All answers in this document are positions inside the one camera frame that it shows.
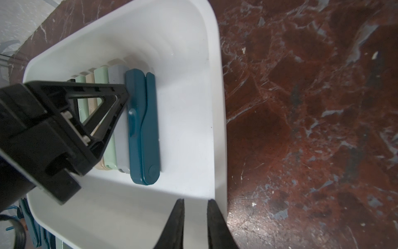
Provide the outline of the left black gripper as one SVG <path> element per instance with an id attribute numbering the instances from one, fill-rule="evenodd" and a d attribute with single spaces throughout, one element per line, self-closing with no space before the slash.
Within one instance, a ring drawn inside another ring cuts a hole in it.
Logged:
<path id="1" fill-rule="evenodd" d="M 115 84 L 30 81 L 1 89 L 1 209 L 37 187 L 59 204 L 80 190 L 129 94 Z"/>

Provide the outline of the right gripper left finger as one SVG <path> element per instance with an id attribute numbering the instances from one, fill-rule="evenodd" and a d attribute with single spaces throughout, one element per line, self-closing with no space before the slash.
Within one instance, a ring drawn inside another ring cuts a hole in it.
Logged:
<path id="1" fill-rule="evenodd" d="M 184 199 L 178 199 L 154 246 L 154 249 L 182 249 L 184 231 L 185 206 Z"/>

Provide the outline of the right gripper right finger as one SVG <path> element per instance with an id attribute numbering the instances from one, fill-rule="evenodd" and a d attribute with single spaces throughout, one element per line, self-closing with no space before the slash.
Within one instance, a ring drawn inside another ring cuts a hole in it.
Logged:
<path id="1" fill-rule="evenodd" d="M 238 245 L 215 200 L 207 205 L 207 236 L 209 249 L 238 249 Z"/>

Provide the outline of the beige pliers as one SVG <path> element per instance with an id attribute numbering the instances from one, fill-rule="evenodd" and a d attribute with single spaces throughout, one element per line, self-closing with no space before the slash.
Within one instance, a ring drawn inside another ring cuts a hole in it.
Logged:
<path id="1" fill-rule="evenodd" d="M 93 73 L 86 75 L 86 83 L 90 84 L 95 83 L 95 78 Z M 89 114 L 91 115 L 97 109 L 97 99 L 96 98 L 88 99 L 88 106 L 89 106 Z M 94 167 L 98 170 L 104 170 L 104 171 L 109 170 L 109 168 L 105 166 L 104 158 L 102 158 Z"/>

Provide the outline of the mint green pliers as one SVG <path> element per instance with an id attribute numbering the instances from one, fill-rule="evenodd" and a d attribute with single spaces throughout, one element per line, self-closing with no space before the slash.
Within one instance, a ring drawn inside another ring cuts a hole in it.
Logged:
<path id="1" fill-rule="evenodd" d="M 77 83 L 86 83 L 85 76 L 78 76 L 75 78 Z M 88 99 L 82 98 L 77 99 L 78 101 L 78 111 L 79 111 L 79 119 L 83 123 L 89 116 L 89 106 L 88 106 Z"/>

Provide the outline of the pale green pliers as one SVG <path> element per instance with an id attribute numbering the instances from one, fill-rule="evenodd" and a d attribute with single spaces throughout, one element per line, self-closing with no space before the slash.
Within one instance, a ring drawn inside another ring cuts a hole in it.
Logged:
<path id="1" fill-rule="evenodd" d="M 96 84 L 109 84 L 108 67 L 103 66 L 94 70 L 94 80 Z M 111 170 L 118 170 L 117 156 L 115 146 L 115 136 L 112 135 L 105 149 L 104 155 L 105 167 Z"/>

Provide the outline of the grey pliers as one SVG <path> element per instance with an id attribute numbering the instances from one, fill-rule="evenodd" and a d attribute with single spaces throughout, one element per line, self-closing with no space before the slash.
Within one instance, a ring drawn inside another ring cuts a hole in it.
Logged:
<path id="1" fill-rule="evenodd" d="M 125 85 L 125 73 L 129 68 L 123 64 L 117 64 L 108 68 L 110 84 Z M 128 139 L 127 109 L 124 109 L 114 130 L 117 168 L 120 172 L 130 174 L 130 156 Z"/>

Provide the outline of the dark teal pliers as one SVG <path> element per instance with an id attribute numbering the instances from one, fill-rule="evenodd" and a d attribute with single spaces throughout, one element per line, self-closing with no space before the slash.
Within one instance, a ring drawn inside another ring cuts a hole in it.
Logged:
<path id="1" fill-rule="evenodd" d="M 24 227 L 35 249 L 56 249 L 56 237 L 41 227 L 32 215 L 27 198 L 21 198 L 18 204 L 11 205 L 6 211 L 12 210 L 11 217 L 17 220 L 24 220 Z"/>

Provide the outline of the white rectangular storage tray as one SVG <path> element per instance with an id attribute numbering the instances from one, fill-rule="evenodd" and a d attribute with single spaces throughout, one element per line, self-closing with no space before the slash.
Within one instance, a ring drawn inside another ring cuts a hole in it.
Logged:
<path id="1" fill-rule="evenodd" d="M 150 186 L 116 170 L 77 176 L 59 204 L 28 193 L 37 222 L 76 249 L 151 249 L 184 199 L 183 246 L 205 249 L 206 207 L 226 210 L 226 128 L 217 20 L 207 1 L 132 1 L 29 62 L 23 81 L 65 81 L 114 61 L 155 75 L 161 175 Z"/>

